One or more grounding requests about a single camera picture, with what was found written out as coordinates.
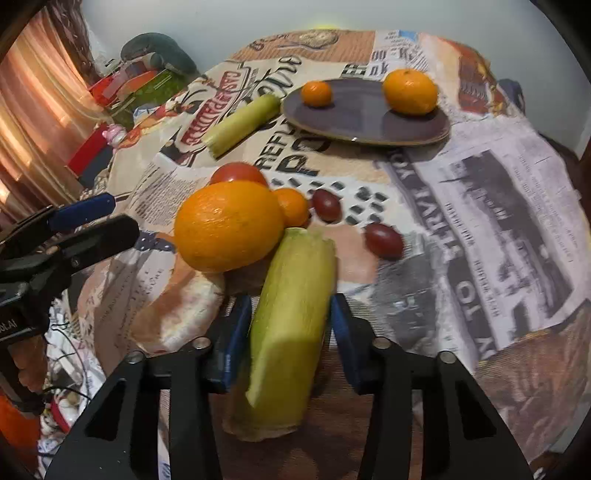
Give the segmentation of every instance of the white wall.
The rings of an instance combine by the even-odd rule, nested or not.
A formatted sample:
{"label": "white wall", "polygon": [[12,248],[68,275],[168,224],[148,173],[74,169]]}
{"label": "white wall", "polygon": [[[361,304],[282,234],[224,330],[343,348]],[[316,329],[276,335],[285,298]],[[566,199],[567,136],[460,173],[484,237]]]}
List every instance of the white wall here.
{"label": "white wall", "polygon": [[586,143],[591,85],[529,0],[84,0],[82,9],[110,55],[135,35],[157,31],[201,71],[257,38],[319,24],[425,31],[476,48],[497,78],[519,81],[538,130],[572,149]]}

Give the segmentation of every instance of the orange curtain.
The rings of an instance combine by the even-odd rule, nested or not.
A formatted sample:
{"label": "orange curtain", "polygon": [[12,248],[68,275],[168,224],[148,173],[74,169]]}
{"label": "orange curtain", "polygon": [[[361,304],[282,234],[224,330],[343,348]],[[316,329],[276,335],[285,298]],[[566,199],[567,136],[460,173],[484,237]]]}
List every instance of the orange curtain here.
{"label": "orange curtain", "polygon": [[67,162],[106,119],[44,8],[0,64],[0,228],[78,199]]}

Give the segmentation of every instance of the blue clamp handle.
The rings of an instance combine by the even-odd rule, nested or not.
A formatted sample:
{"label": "blue clamp handle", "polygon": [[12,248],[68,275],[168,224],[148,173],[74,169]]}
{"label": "blue clamp handle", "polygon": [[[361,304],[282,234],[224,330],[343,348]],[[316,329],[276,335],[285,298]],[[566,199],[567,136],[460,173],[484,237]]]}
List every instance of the blue clamp handle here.
{"label": "blue clamp handle", "polygon": [[54,233],[69,233],[79,226],[110,215],[115,210],[115,197],[101,193],[81,202],[60,208],[48,220]]}

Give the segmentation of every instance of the curtain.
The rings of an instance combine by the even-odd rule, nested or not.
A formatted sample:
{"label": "curtain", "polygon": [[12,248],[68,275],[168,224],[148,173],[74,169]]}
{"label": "curtain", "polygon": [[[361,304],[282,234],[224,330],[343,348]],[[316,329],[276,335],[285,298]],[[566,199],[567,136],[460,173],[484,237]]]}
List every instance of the curtain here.
{"label": "curtain", "polygon": [[82,0],[51,0],[47,4],[51,21],[76,70],[88,86],[100,80],[90,52],[88,29],[82,16]]}
{"label": "curtain", "polygon": [[0,228],[78,199],[67,162],[106,118],[44,8],[0,64]]}

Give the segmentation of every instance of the green cushion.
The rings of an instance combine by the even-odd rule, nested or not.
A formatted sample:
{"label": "green cushion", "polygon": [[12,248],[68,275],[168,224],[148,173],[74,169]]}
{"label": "green cushion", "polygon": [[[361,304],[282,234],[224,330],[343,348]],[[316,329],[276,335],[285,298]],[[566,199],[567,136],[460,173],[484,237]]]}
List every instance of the green cushion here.
{"label": "green cushion", "polygon": [[191,57],[172,38],[162,33],[142,33],[132,38],[121,49],[121,59],[129,61],[151,52],[158,53],[164,59],[164,66],[173,72],[189,77],[197,73],[197,66]]}

